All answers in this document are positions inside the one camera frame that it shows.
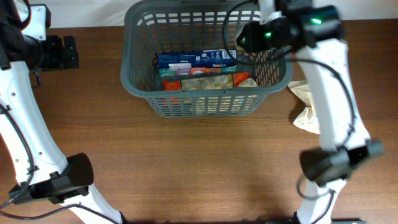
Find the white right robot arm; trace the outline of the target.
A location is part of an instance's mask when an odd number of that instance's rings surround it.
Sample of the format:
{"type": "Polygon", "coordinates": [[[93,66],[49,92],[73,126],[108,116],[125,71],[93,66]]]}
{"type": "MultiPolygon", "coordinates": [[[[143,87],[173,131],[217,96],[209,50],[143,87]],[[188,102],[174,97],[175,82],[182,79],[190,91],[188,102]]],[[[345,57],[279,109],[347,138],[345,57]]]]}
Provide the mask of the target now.
{"type": "Polygon", "coordinates": [[[291,222],[330,223],[353,172],[384,152],[358,111],[340,13],[311,1],[259,1],[258,6],[260,20],[238,32],[235,46],[248,53],[289,48],[307,79],[320,128],[319,147],[300,154],[296,189],[303,202],[291,222]]]}

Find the blue tea box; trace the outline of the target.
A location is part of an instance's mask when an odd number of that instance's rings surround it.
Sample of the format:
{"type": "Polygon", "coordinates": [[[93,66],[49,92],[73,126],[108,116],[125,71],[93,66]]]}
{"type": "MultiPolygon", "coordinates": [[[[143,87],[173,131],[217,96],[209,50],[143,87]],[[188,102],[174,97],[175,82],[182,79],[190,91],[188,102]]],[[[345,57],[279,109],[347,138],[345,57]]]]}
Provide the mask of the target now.
{"type": "Polygon", "coordinates": [[[157,59],[161,77],[222,73],[237,67],[224,49],[160,54],[157,59]]]}

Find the grey plastic basket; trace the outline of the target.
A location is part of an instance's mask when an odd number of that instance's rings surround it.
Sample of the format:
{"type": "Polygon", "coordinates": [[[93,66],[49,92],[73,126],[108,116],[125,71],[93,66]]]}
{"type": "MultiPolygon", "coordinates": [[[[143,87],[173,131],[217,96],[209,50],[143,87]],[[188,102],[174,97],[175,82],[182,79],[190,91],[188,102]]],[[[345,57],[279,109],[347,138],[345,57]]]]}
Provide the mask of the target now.
{"type": "Polygon", "coordinates": [[[258,7],[241,1],[139,1],[124,17],[121,83],[166,118],[250,114],[292,80],[291,63],[267,62],[278,51],[236,53],[237,70],[249,72],[255,88],[166,90],[158,59],[164,53],[232,49],[238,29],[259,19],[258,7]]]}

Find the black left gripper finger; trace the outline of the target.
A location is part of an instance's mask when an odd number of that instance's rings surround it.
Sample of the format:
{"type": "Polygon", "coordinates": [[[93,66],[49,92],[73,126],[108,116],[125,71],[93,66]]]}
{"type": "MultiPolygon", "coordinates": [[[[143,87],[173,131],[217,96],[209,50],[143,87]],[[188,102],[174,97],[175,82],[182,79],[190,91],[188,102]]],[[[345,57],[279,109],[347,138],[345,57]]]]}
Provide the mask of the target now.
{"type": "Polygon", "coordinates": [[[66,49],[65,60],[63,63],[65,69],[78,69],[79,68],[78,52],[75,49],[66,49]]]}
{"type": "Polygon", "coordinates": [[[75,50],[76,49],[75,38],[72,35],[64,36],[63,43],[64,43],[65,49],[67,49],[67,50],[75,50]]]}

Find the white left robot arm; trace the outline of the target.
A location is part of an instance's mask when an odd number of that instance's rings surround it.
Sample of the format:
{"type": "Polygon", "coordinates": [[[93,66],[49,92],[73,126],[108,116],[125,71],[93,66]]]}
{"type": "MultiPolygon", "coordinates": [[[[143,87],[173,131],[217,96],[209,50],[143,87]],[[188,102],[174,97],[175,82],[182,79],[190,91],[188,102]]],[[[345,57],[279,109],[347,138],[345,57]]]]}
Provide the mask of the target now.
{"type": "Polygon", "coordinates": [[[39,72],[79,66],[75,39],[47,35],[50,25],[45,4],[1,2],[1,136],[17,180],[9,203],[48,200],[85,223],[125,223],[95,187],[88,156],[58,148],[34,98],[30,79],[39,72]]]}

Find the beige paper pouch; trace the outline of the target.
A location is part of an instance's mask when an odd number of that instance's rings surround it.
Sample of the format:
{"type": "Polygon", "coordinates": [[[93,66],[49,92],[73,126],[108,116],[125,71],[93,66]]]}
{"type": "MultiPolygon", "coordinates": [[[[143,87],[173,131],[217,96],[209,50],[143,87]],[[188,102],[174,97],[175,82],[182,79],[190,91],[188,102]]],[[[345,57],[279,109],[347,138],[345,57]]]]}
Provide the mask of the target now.
{"type": "Polygon", "coordinates": [[[307,132],[320,134],[315,101],[308,82],[291,81],[288,88],[300,100],[301,107],[298,112],[294,112],[293,125],[307,132]]]}
{"type": "MultiPolygon", "coordinates": [[[[203,78],[191,78],[182,80],[183,90],[226,90],[234,87],[257,88],[258,84],[251,78],[249,72],[218,75],[203,78]]],[[[226,114],[227,112],[238,113],[243,104],[243,96],[203,96],[195,102],[194,112],[204,114],[226,114]]]]}

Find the orange snack packet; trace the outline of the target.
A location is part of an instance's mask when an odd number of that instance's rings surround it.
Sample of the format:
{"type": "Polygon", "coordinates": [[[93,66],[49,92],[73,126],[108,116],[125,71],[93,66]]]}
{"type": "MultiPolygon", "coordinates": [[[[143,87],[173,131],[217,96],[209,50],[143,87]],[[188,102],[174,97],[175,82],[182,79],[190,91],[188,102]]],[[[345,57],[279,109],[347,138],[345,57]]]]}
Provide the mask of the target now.
{"type": "Polygon", "coordinates": [[[249,72],[163,81],[165,90],[222,90],[228,88],[257,88],[258,84],[249,72]]]}

